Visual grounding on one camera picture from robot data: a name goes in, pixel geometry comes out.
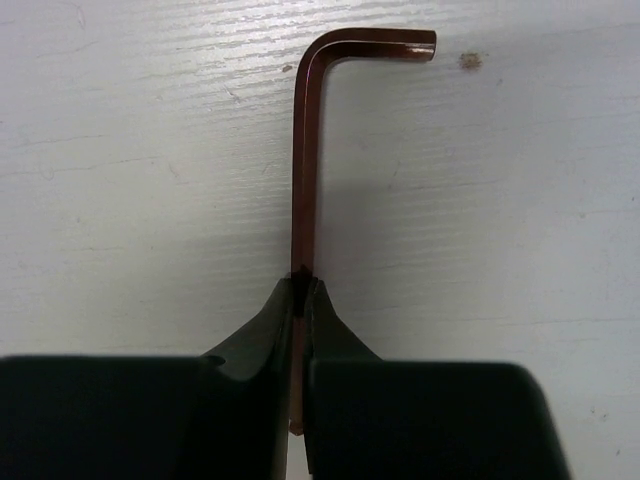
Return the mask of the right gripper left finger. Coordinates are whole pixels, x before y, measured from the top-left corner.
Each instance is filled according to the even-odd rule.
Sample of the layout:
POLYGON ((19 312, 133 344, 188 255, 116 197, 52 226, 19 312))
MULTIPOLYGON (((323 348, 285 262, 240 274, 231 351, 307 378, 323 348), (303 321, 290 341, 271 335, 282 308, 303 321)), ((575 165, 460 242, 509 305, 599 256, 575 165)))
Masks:
POLYGON ((1 361, 5 479, 281 479, 293 288, 200 356, 1 361))

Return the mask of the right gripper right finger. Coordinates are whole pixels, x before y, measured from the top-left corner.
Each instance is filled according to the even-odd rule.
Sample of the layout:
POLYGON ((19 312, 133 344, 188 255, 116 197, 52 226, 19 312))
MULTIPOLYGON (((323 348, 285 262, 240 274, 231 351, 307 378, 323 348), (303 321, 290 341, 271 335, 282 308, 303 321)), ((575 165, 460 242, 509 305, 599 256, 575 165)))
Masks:
POLYGON ((315 479, 567 479, 546 398, 525 368, 384 360, 323 282, 305 305, 304 429, 315 479))

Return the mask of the brown hex key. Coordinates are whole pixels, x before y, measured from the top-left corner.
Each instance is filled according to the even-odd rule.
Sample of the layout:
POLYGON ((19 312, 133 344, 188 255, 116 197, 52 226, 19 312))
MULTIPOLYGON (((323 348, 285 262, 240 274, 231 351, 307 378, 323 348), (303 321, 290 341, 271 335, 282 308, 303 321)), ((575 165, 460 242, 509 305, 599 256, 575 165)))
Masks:
POLYGON ((318 162, 323 82, 331 65, 352 58, 430 61, 433 30, 341 28, 329 31, 304 52, 296 73, 292 131, 292 213, 290 271, 294 287, 294 330, 289 431, 304 434, 303 353, 305 304, 314 280, 318 162))

